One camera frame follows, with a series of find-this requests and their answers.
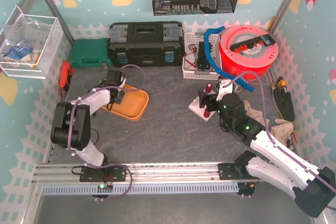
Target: white fence pattern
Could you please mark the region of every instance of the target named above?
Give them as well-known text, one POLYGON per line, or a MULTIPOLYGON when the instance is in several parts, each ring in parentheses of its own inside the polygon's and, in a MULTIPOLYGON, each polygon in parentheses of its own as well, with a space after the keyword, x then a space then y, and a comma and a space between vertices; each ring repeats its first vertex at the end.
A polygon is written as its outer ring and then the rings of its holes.
POLYGON ((21 139, 23 150, 16 153, 18 165, 10 171, 12 182, 3 187, 5 200, 0 203, 0 223, 20 223, 20 212, 24 206, 26 194, 36 164, 45 163, 51 148, 50 131, 55 106, 60 99, 59 76, 61 64, 70 55, 71 46, 63 36, 51 65, 49 75, 43 80, 44 87, 38 90, 39 100, 35 101, 36 110, 30 113, 31 124, 26 125, 27 137, 21 139))
POLYGON ((286 38, 282 37, 282 31, 276 31, 279 56, 273 69, 276 76, 283 76, 288 82, 288 90, 296 112, 295 129, 298 131, 296 136, 301 155, 321 168, 328 166, 335 170, 336 163, 328 158, 331 148, 323 144, 325 134, 318 129, 320 120, 314 118, 315 107, 309 105, 310 95, 305 93, 307 85, 302 83, 302 74, 298 73, 298 64, 293 62, 294 55, 290 53, 290 46, 286 46, 286 38))
MULTIPOLYGON (((258 21, 255 24, 251 25, 266 29, 268 27, 268 24, 269 21, 265 24, 261 24, 260 21, 258 21)), ((212 25, 210 25, 208 22, 204 22, 201 25, 199 25, 196 21, 191 25, 189 25, 187 22, 183 22, 183 31, 206 31, 209 28, 218 28, 220 26, 225 26, 227 28, 235 25, 239 25, 239 21, 236 21, 234 24, 230 24, 229 21, 226 21, 224 23, 215 21, 212 25)), ((250 25, 250 21, 245 22, 243 25, 250 25)), ((68 27, 74 39, 102 39, 109 37, 109 27, 104 26, 102 23, 100 23, 98 27, 95 27, 92 24, 89 24, 87 28, 81 24, 77 28, 74 28, 71 25, 69 25, 68 27)))

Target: red wire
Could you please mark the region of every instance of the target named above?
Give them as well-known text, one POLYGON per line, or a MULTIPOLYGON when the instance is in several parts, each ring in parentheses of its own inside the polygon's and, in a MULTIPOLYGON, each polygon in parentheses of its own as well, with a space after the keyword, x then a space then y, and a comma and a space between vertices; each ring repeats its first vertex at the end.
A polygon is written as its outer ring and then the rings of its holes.
POLYGON ((190 52, 189 54, 185 54, 185 56, 184 56, 184 61, 186 61, 187 63, 190 64, 190 66, 187 67, 187 68, 185 68, 185 69, 188 69, 188 68, 190 68, 190 67, 197 68, 196 65, 195 65, 195 62, 194 62, 194 63, 191 63, 190 61, 187 60, 186 56, 187 56, 187 55, 190 55, 190 54, 194 54, 194 56, 195 56, 195 53, 194 53, 194 52, 190 52))
POLYGON ((112 179, 111 179, 111 183, 110 183, 110 186, 111 186, 111 185, 112 185, 112 182, 113 182, 113 178, 114 178, 113 173, 112 173, 110 176, 105 177, 104 179, 108 179, 108 178, 112 178, 112 179))

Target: blue object in box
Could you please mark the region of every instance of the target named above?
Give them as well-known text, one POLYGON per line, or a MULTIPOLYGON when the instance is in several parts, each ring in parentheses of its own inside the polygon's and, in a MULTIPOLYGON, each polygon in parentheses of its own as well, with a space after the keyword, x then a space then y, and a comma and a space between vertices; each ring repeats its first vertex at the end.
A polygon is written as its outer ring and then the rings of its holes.
POLYGON ((11 47, 8 53, 5 54, 5 57, 11 58, 13 60, 22 60, 22 58, 30 54, 32 51, 33 47, 30 45, 30 43, 20 41, 20 43, 11 47))

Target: gray surface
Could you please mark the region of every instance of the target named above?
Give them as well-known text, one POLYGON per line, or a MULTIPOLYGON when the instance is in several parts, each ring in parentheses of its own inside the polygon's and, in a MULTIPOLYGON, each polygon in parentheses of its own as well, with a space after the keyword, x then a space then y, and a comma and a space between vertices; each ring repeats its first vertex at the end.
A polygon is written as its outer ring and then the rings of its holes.
POLYGON ((255 195, 134 195, 104 202, 91 196, 42 196, 35 224, 313 223, 288 195, 267 183, 259 183, 255 195))
MULTIPOLYGON (((191 110, 189 104, 197 97, 198 89, 215 81, 183 79, 181 67, 144 68, 149 104, 138 122, 130 122, 100 109, 91 117, 91 128, 99 135, 97 148, 110 162, 206 162, 233 161, 247 147, 219 128, 219 116, 205 122, 191 110)), ((143 77, 138 69, 125 69, 127 84, 139 87, 143 77)), ((106 77, 101 68, 75 69, 67 100, 84 95, 106 77)), ((253 93, 243 90, 242 100, 248 100, 253 109, 261 110, 260 87, 253 93)), ((269 88, 266 92, 267 118, 272 125, 278 113, 273 105, 269 88)), ((51 163, 77 163, 78 159, 58 146, 52 153, 51 163)))

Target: red multimeter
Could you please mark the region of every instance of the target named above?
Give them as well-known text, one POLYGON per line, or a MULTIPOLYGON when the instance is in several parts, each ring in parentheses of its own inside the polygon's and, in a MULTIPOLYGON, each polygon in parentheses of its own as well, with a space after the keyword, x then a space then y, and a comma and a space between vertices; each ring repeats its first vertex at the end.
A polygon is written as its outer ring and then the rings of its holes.
POLYGON ((70 81, 74 74, 74 68, 70 65, 69 61, 63 61, 61 68, 61 75, 59 78, 59 87, 62 91, 68 92, 70 81))

